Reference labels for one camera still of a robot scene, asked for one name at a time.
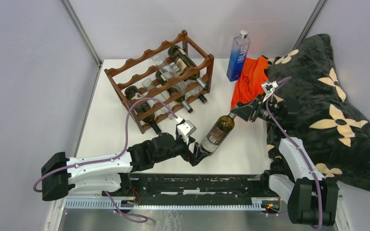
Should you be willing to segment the dark wine bottle silver neck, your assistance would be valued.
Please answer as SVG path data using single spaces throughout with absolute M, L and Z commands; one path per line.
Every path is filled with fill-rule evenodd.
M 234 113 L 229 113 L 228 115 L 223 115 L 217 119 L 211 130 L 199 145 L 199 149 L 203 154 L 212 155 L 218 149 L 221 143 L 235 127 L 235 117 L 236 115 Z

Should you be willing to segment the blue square glass bottle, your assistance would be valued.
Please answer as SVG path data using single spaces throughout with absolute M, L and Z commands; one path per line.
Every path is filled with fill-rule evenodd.
M 233 39 L 226 73 L 230 82 L 237 81 L 240 78 L 250 43 L 251 40 L 248 38 L 246 30 L 241 30 L 239 36 Z

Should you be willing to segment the tall clear glass bottle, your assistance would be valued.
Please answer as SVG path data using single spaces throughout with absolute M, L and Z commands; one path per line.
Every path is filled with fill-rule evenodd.
M 144 81 L 142 81 L 143 87 L 149 92 L 152 89 L 156 89 L 156 85 L 153 83 L 153 81 L 150 78 L 146 78 Z M 166 97 L 166 93 L 159 93 L 155 95 L 153 98 L 158 99 L 162 102 L 166 101 L 168 98 Z M 174 116 L 169 112 L 169 110 L 165 107 L 162 106 L 158 111 L 158 114 L 167 114 L 168 118 L 170 120 L 174 119 Z

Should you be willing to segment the dark wine bottle brown label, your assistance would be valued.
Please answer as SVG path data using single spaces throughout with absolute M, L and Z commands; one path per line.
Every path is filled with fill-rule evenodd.
M 172 58 L 182 73 L 184 73 L 190 67 L 196 67 L 196 64 L 192 61 L 192 59 L 178 45 L 173 45 L 168 49 L 168 56 Z M 197 71 L 195 74 L 191 75 L 189 79 L 196 81 L 203 90 L 209 89 L 209 86 L 201 78 L 200 71 Z

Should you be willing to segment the dark green wine bottle labelled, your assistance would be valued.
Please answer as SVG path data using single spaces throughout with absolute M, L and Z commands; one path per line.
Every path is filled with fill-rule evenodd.
M 136 86 L 129 86 L 125 89 L 124 93 L 128 100 L 139 100 L 143 98 L 142 94 Z M 149 103 L 147 101 L 143 101 L 136 105 L 135 111 L 137 113 L 144 113 L 149 111 L 150 109 L 151 106 L 149 105 Z M 142 121 L 146 124 L 149 124 L 157 135 L 162 132 L 155 122 L 155 114 L 147 116 Z

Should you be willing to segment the small clear glass bottle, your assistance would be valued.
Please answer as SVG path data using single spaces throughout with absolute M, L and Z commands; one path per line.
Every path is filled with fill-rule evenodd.
M 172 79 L 173 77 L 179 77 L 174 68 L 166 61 L 163 55 L 156 54 L 152 57 L 154 64 L 158 67 L 161 75 L 165 78 L 166 81 Z M 178 82 L 173 85 L 173 88 L 178 90 L 182 95 L 186 94 L 185 84 Z

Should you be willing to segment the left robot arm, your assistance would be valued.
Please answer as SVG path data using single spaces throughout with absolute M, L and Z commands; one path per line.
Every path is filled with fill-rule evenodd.
M 70 193 L 107 191 L 126 196 L 132 191 L 129 174 L 152 169 L 156 163 L 177 156 L 196 166 L 207 152 L 196 143 L 194 151 L 181 135 L 174 137 L 161 133 L 151 140 L 135 144 L 124 155 L 118 153 L 91 158 L 66 157 L 65 152 L 55 153 L 41 168 L 43 201 L 55 201 Z

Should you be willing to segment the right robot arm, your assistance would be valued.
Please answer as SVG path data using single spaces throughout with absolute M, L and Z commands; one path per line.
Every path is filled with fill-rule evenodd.
M 271 140 L 276 144 L 287 173 L 267 173 L 260 181 L 264 196 L 277 193 L 287 203 L 287 214 L 293 224 L 310 225 L 314 229 L 335 224 L 339 188 L 333 180 L 320 173 L 296 135 L 294 122 L 300 105 L 288 97 L 280 103 L 269 103 L 263 95 L 249 103 L 237 103 L 231 110 L 244 121 L 262 119 L 274 126 Z

